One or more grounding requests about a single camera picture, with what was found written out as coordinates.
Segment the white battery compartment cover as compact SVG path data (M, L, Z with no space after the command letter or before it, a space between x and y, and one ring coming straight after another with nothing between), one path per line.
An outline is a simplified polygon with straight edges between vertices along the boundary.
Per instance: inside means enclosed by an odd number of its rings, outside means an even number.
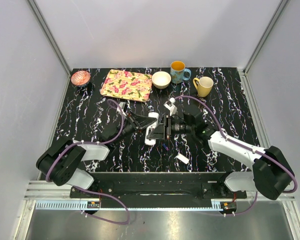
M180 160L181 162L183 162L184 164L188 164L190 162L190 160L186 156L184 156L180 153L176 156L176 158L178 160Z

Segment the white remote control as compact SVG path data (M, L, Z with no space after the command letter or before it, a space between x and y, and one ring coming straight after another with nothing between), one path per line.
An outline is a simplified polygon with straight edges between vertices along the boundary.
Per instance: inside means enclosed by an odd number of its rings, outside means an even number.
M144 143L147 146L154 146L156 144L155 139L149 139L148 135L156 128L159 122L159 114L157 112L149 112L148 116L151 118L156 118L156 121L146 128Z

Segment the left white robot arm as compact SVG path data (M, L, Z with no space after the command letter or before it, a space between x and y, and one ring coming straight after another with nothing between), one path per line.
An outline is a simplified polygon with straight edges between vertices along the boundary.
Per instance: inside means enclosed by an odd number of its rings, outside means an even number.
M150 112L148 116L133 112L123 114L123 125L108 124L101 132L101 142L88 143L71 140L67 136L60 137L37 160L36 168L57 186L65 184L78 186L88 198L98 193L98 185L93 177L79 165L84 161L104 161L115 150L111 144L121 141L134 132L154 129L159 121L159 114Z

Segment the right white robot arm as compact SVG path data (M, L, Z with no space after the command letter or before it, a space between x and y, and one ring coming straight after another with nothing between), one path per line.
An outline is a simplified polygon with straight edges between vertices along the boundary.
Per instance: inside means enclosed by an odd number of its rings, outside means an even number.
M226 155L249 168L249 171L232 172L221 178L217 192L223 198L229 198L238 191L253 191L270 200L276 200L295 179L279 148L262 148L248 144L217 130L207 122L195 119L190 114L184 114L183 118L164 116L161 122L146 130L146 138L150 141L169 140L179 134L189 135L197 144Z

